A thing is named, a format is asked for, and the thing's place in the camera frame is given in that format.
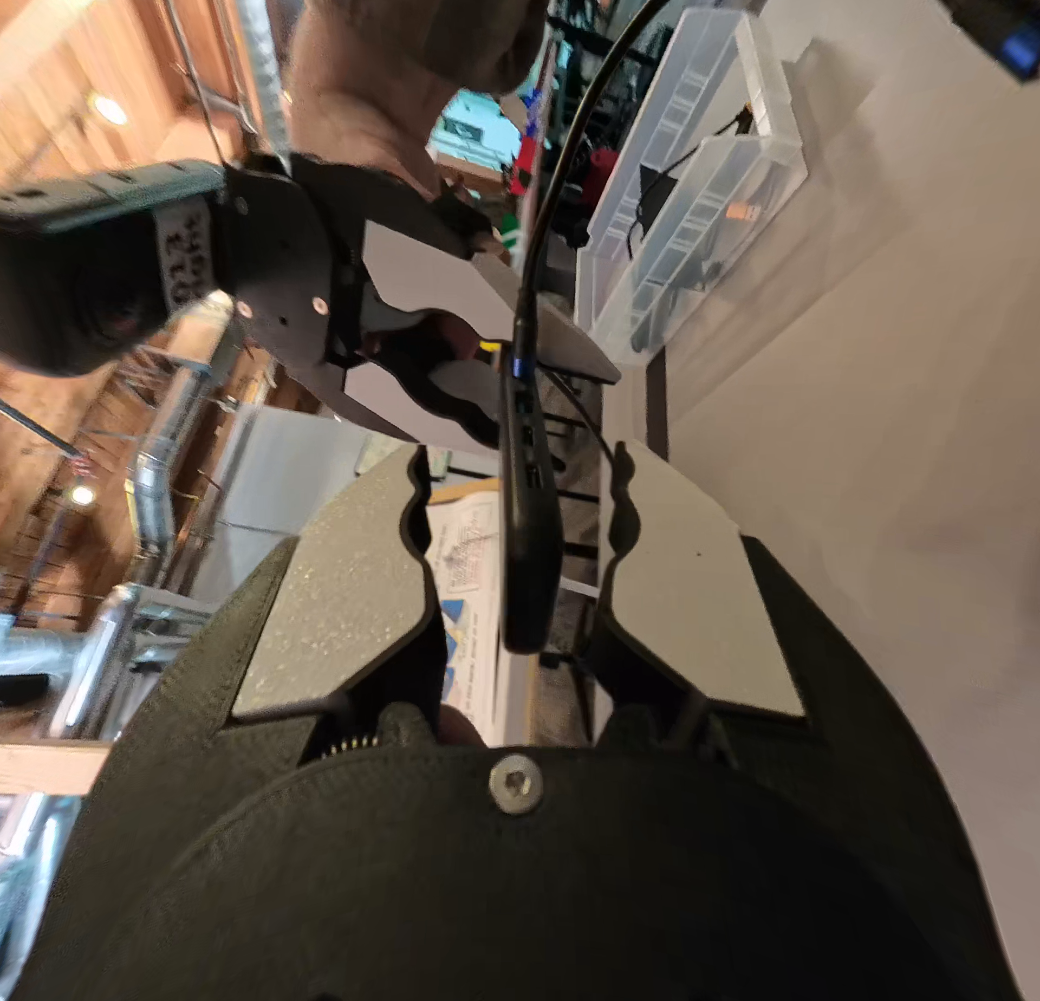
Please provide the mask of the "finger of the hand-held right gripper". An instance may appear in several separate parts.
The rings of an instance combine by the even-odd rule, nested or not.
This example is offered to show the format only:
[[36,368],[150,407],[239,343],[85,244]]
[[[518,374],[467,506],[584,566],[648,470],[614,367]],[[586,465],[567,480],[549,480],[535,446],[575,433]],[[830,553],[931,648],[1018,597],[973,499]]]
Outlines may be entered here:
[[478,359],[383,352],[345,373],[345,420],[417,445],[498,450],[498,375]]
[[[380,299],[417,314],[437,310],[466,323],[485,341],[510,342],[519,275],[497,257],[456,257],[392,228],[367,221],[362,258]],[[600,384],[621,377],[603,351],[544,296],[537,296],[540,365]]]

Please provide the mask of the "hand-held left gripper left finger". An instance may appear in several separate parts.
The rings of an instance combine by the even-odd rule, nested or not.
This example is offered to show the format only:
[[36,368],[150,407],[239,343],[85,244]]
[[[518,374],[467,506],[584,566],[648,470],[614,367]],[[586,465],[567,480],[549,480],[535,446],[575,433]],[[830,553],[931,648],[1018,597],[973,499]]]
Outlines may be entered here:
[[279,583],[233,718],[308,714],[371,730],[383,709],[438,725],[447,651],[432,568],[426,450],[399,448],[327,500]]

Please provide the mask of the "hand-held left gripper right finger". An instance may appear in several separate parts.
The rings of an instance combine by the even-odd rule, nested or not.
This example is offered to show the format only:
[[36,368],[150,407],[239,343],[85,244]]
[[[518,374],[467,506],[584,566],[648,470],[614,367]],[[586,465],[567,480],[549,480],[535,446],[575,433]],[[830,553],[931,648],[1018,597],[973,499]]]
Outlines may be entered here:
[[710,714],[808,722],[738,527],[639,441],[609,469],[591,676],[610,712],[641,707],[684,746]]

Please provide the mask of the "black slim usb hub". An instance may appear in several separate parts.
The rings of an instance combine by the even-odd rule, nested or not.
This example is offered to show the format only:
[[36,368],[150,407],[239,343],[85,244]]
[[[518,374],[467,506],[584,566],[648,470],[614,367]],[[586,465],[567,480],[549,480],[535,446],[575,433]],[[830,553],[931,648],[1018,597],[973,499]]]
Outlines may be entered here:
[[562,510],[535,374],[506,352],[500,373],[500,639],[512,654],[540,654],[562,578]]

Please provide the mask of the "clear plastic organizer box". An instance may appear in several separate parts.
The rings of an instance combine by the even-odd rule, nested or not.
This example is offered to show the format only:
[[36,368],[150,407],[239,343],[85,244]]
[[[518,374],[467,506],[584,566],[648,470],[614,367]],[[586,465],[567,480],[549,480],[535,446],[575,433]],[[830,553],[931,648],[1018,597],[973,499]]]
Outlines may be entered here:
[[807,174],[761,19],[685,9],[577,253],[576,325],[615,366],[649,362]]

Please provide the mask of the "person's right hand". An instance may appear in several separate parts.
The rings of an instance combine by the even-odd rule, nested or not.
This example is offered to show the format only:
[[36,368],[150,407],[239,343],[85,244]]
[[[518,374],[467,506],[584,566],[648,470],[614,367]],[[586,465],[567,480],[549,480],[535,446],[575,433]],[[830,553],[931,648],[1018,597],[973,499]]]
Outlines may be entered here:
[[459,85],[427,72],[396,79],[362,70],[360,77],[337,84],[293,73],[293,146],[324,163],[393,176],[427,202],[437,199],[443,177],[427,144]]

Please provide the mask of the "printed instruction sheet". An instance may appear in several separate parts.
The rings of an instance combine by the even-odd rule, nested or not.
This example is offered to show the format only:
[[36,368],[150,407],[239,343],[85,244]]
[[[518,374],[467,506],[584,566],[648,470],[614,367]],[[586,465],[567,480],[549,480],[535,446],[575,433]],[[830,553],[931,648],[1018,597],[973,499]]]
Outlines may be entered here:
[[445,631],[442,703],[454,708],[490,748],[501,745],[497,712],[501,659],[501,492],[426,506],[425,554]]

